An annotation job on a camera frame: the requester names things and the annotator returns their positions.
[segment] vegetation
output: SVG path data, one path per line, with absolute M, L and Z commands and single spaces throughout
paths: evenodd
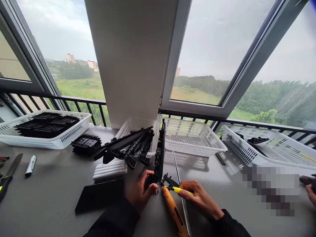
M 100 74 L 89 66 L 65 61 L 47 62 L 63 95 L 105 100 Z M 179 76 L 174 80 L 171 99 L 218 105 L 230 81 L 216 80 L 212 75 Z M 316 83 L 290 81 L 253 82 L 230 114 L 230 118 L 304 127 L 315 119 Z M 73 111 L 77 108 L 69 102 Z M 86 104 L 80 104 L 88 112 Z M 91 105 L 97 124 L 103 124 L 98 105 Z M 107 126 L 108 111 L 103 106 Z

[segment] white power bank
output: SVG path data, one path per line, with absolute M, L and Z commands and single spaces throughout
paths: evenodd
M 127 165 L 124 160 L 112 161 L 108 164 L 99 164 L 96 166 L 93 180 L 100 181 L 127 173 Z

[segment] black handle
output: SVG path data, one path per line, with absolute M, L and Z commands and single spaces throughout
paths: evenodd
M 1 179 L 1 182 L 0 182 L 0 203 L 2 202 L 4 196 L 6 195 L 7 190 L 8 190 L 8 186 L 11 183 L 12 179 L 13 179 L 12 176 L 7 176 L 7 177 Z

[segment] distant building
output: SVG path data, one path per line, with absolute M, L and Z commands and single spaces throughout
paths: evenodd
M 88 62 L 87 61 L 84 61 L 84 60 L 81 60 L 81 59 L 77 59 L 76 62 L 79 63 L 80 65 L 87 65 L 88 66 Z
M 98 64 L 95 62 L 95 61 L 87 61 L 87 63 L 88 63 L 88 66 L 90 67 L 90 68 L 96 68 L 96 67 L 98 67 Z
M 75 57 L 72 54 L 66 54 L 67 63 L 77 63 Z
M 179 74 L 180 74 L 180 69 L 181 69 L 181 68 L 177 67 L 177 70 L 175 71 L 175 76 L 176 76 L 176 77 L 179 76 Z

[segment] hand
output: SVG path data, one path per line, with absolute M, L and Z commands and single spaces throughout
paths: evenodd
M 180 188 L 188 190 L 190 192 L 194 192 L 194 196 L 192 196 L 187 191 L 181 190 L 179 195 L 183 197 L 185 200 L 192 202 L 196 205 L 200 212 L 206 218 L 214 218 L 215 220 L 223 217 L 223 211 L 216 205 L 213 199 L 207 194 L 204 188 L 199 184 L 199 182 L 195 181 L 184 181 L 181 182 Z
M 138 180 L 135 187 L 132 188 L 131 192 L 127 196 L 128 201 L 135 207 L 137 212 L 141 214 L 148 203 L 150 196 L 157 194 L 158 185 L 152 183 L 148 189 L 144 190 L 144 184 L 148 174 L 154 174 L 153 171 L 144 170 L 141 178 Z
M 314 207 L 316 207 L 316 194 L 312 190 L 312 185 L 309 184 L 309 185 L 305 186 L 305 188 L 306 188 L 306 191 L 307 191 L 307 194 L 308 194 L 310 201 L 312 202 Z

